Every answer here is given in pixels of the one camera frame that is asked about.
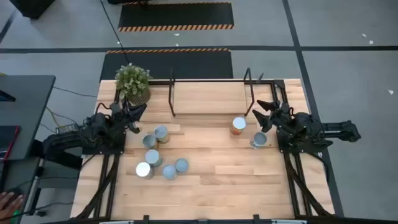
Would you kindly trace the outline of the black monitor edge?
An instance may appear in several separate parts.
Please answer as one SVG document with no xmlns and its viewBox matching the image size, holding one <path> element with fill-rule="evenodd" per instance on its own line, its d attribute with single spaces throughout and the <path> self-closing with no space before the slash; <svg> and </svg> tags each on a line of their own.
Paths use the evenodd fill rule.
<svg viewBox="0 0 398 224">
<path fill-rule="evenodd" d="M 16 98 L 5 91 L 0 90 L 0 101 L 15 102 Z"/>
</svg>

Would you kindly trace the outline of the black floor mat striped edges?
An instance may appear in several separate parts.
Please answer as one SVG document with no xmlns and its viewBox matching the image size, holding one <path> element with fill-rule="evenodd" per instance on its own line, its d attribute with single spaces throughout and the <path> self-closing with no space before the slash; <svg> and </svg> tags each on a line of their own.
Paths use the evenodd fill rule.
<svg viewBox="0 0 398 224">
<path fill-rule="evenodd" d="M 233 27 L 230 2 L 129 2 L 122 6 L 118 31 L 226 30 Z"/>
</svg>

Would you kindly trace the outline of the black floor mat striped edge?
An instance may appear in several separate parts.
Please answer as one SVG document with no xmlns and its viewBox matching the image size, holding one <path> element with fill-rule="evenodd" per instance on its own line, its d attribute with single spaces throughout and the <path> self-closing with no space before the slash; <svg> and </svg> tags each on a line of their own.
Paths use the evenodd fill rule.
<svg viewBox="0 0 398 224">
<path fill-rule="evenodd" d="M 128 63 L 148 70 L 154 79 L 231 79 L 231 52 L 227 48 L 110 50 L 101 80 L 113 80 Z"/>
</svg>

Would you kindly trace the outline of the black power adapter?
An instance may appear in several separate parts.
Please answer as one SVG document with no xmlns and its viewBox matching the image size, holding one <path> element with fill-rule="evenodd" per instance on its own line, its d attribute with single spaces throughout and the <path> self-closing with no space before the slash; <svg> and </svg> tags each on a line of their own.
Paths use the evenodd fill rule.
<svg viewBox="0 0 398 224">
<path fill-rule="evenodd" d="M 68 124 L 64 126 L 59 126 L 56 128 L 56 133 L 57 134 L 63 134 L 63 133 L 75 133 L 79 129 L 79 126 L 77 124 Z"/>
</svg>

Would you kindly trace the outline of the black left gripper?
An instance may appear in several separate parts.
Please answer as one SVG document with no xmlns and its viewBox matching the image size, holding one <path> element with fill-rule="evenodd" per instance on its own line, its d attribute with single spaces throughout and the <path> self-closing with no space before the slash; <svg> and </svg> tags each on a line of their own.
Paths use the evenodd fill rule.
<svg viewBox="0 0 398 224">
<path fill-rule="evenodd" d="M 133 121 L 139 121 L 146 108 L 146 103 L 128 107 L 125 101 L 114 102 L 110 105 L 112 122 L 114 125 L 128 126 L 131 132 L 138 134 L 141 130 Z"/>
</svg>

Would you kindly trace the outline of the red-edged black tablet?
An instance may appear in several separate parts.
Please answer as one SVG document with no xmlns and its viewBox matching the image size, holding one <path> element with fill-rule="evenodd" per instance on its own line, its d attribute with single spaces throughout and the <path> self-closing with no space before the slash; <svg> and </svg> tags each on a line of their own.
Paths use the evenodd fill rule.
<svg viewBox="0 0 398 224">
<path fill-rule="evenodd" d="M 17 139 L 20 126 L 0 126 L 0 160 L 6 160 Z"/>
</svg>

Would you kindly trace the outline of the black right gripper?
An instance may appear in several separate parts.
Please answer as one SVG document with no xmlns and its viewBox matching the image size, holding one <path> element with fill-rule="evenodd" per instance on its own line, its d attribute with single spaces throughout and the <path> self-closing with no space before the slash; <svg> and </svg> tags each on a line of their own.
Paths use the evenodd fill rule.
<svg viewBox="0 0 398 224">
<path fill-rule="evenodd" d="M 267 133 L 272 126 L 283 130 L 293 130 L 294 109 L 289 104 L 281 103 L 279 100 L 276 102 L 257 100 L 257 103 L 265 111 L 271 111 L 270 116 L 266 116 L 257 110 L 252 110 L 263 133 Z"/>
</svg>

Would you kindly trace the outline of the tin can blue label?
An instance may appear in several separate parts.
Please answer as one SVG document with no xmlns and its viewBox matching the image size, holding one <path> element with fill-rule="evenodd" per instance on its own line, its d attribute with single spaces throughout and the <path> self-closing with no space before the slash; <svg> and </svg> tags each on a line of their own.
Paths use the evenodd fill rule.
<svg viewBox="0 0 398 224">
<path fill-rule="evenodd" d="M 155 150 L 159 149 L 159 143 L 156 139 L 156 136 L 153 134 L 146 134 L 142 138 L 142 143 L 146 149 L 155 149 Z"/>
<path fill-rule="evenodd" d="M 178 173 L 186 172 L 189 168 L 188 161 L 184 158 L 177 159 L 175 169 Z"/>
<path fill-rule="evenodd" d="M 177 170 L 174 165 L 166 165 L 162 169 L 162 175 L 168 180 L 174 180 L 177 177 Z"/>
</svg>

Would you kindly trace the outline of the black stand bar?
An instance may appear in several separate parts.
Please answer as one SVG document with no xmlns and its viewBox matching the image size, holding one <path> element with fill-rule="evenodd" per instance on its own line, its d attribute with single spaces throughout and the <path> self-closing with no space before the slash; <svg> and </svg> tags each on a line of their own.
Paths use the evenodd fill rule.
<svg viewBox="0 0 398 224">
<path fill-rule="evenodd" d="M 31 156 L 37 156 L 47 161 L 60 164 L 62 166 L 80 170 L 82 165 L 82 158 L 75 156 L 65 151 L 44 151 L 43 149 L 32 149 L 30 152 Z"/>
</svg>

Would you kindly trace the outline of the black box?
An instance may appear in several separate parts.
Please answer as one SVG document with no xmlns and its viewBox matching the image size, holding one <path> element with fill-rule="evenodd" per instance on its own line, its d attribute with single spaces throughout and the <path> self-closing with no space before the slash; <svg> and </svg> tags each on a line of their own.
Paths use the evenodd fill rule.
<svg viewBox="0 0 398 224">
<path fill-rule="evenodd" d="M 55 0 L 9 0 L 18 11 L 29 19 L 37 20 Z"/>
</svg>

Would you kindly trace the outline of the black computer mouse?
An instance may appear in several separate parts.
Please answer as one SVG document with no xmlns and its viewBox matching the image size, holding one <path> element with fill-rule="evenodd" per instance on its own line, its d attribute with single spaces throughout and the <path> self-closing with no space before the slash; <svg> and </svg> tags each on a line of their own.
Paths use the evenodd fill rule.
<svg viewBox="0 0 398 224">
<path fill-rule="evenodd" d="M 18 196 L 24 194 L 23 191 L 19 187 L 14 187 L 14 188 L 11 188 L 11 189 L 7 189 L 6 193 L 7 194 L 13 193 L 14 197 L 18 197 Z"/>
</svg>

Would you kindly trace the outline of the tin can orange label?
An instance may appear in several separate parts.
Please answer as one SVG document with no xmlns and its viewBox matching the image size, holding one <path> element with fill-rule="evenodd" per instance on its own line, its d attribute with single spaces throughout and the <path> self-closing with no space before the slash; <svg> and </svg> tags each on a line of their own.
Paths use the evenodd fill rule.
<svg viewBox="0 0 398 224">
<path fill-rule="evenodd" d="M 233 135 L 240 135 L 246 127 L 246 120 L 244 117 L 235 117 L 230 126 L 230 131 Z"/>
</svg>

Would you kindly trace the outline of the person's hand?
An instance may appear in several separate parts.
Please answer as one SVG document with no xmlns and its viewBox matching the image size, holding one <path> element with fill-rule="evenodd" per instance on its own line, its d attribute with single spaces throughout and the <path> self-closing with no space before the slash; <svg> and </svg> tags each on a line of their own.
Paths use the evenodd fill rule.
<svg viewBox="0 0 398 224">
<path fill-rule="evenodd" d="M 23 201 L 23 195 L 16 195 L 14 192 L 0 193 L 0 224 L 11 224 L 11 220 L 6 220 L 6 218 L 13 216 Z"/>
</svg>

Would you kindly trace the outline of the light blue object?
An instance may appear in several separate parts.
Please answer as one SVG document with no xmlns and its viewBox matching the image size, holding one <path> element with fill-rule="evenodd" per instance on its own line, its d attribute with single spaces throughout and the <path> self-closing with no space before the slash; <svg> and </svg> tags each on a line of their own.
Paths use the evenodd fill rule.
<svg viewBox="0 0 398 224">
<path fill-rule="evenodd" d="M 167 143 L 169 142 L 169 132 L 166 126 L 159 125 L 154 129 L 154 135 L 156 140 L 160 143 Z"/>
</svg>

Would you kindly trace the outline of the green potted plant wicker pot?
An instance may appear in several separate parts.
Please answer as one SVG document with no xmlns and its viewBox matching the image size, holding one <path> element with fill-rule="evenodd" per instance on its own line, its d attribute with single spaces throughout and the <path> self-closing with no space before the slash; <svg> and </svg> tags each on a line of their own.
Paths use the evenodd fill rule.
<svg viewBox="0 0 398 224">
<path fill-rule="evenodd" d="M 149 89 L 150 71 L 133 64 L 122 65 L 115 75 L 116 89 L 122 98 L 132 105 L 146 104 L 151 97 Z"/>
</svg>

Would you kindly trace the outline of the tin can purple label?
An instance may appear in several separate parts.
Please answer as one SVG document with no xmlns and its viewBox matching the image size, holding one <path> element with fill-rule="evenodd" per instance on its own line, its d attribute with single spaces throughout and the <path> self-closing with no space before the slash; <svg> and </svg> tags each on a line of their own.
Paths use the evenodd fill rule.
<svg viewBox="0 0 398 224">
<path fill-rule="evenodd" d="M 260 149 L 267 143 L 267 136 L 263 132 L 257 132 L 251 139 L 250 145 L 253 149 Z"/>
</svg>

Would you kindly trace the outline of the dark grey desk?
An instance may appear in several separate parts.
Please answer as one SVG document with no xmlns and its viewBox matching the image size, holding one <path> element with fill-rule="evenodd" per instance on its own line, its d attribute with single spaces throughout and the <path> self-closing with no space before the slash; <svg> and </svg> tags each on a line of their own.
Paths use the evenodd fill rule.
<svg viewBox="0 0 398 224">
<path fill-rule="evenodd" d="M 18 126 L 19 132 L 8 160 L 22 160 L 30 148 L 47 106 L 55 76 L 9 75 L 0 77 L 0 90 L 16 100 L 0 101 L 0 126 Z"/>
</svg>

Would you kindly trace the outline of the tin can silver lid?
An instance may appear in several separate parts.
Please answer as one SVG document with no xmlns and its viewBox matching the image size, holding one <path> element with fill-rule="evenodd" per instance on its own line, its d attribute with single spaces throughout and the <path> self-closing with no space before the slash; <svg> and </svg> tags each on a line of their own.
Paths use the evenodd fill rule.
<svg viewBox="0 0 398 224">
<path fill-rule="evenodd" d="M 147 162 L 140 162 L 136 166 L 136 175 L 143 179 L 151 179 L 154 176 L 154 170 Z"/>
</svg>

